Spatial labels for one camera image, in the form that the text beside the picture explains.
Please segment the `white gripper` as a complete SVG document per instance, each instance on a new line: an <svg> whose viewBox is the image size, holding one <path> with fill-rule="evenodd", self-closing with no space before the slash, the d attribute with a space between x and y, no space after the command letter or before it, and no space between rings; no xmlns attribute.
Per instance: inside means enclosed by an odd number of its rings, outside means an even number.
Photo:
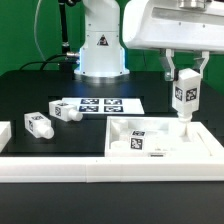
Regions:
<svg viewBox="0 0 224 224"><path fill-rule="evenodd" d="M181 8L179 0L130 0L123 42L129 49L161 49L166 81L175 77L173 50L197 51L193 69L202 74L210 52L224 52L224 2L212 0L198 10Z"/></svg>

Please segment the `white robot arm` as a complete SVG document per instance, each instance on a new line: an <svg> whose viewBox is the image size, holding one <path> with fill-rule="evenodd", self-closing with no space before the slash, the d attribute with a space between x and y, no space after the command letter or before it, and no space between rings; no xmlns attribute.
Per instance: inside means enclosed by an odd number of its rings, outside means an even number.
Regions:
<svg viewBox="0 0 224 224"><path fill-rule="evenodd" d="M175 79L176 51L199 52L203 70L211 53L224 53L224 2L217 0L83 0L85 43L76 72L88 77L125 74L124 49L158 49L165 77Z"/></svg>

